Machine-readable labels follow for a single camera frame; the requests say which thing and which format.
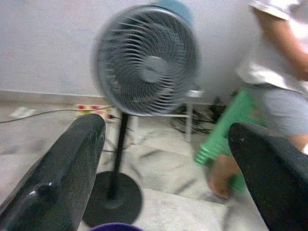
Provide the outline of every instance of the gray shorts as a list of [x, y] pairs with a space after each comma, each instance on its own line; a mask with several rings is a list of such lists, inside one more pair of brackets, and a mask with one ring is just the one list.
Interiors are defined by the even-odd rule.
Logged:
[[284, 136], [308, 134], [308, 98], [271, 84], [246, 85], [263, 111], [269, 129]]

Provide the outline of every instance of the bare foot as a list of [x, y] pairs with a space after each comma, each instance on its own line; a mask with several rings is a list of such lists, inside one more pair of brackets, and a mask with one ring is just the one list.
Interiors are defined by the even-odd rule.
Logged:
[[209, 187], [220, 197], [229, 199], [229, 179], [241, 170], [232, 156], [220, 155], [215, 161], [210, 175]]

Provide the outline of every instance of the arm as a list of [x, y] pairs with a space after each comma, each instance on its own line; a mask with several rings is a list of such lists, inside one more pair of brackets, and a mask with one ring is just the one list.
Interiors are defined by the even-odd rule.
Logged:
[[308, 81], [308, 54], [294, 37], [287, 20], [264, 13], [256, 8], [253, 11], [267, 40], [287, 58], [298, 80]]

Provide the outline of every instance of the fan grille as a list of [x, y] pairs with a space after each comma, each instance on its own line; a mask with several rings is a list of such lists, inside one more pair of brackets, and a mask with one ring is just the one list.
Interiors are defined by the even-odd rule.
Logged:
[[142, 6], [113, 20], [100, 41], [100, 85], [130, 115], [168, 113], [183, 103], [196, 78], [199, 52], [194, 33], [178, 15]]

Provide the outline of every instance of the fan center hub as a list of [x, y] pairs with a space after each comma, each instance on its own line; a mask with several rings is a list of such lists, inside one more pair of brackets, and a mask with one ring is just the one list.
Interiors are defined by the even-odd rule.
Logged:
[[167, 71], [167, 63], [157, 56], [147, 56], [143, 62], [141, 78], [148, 83], [158, 82]]

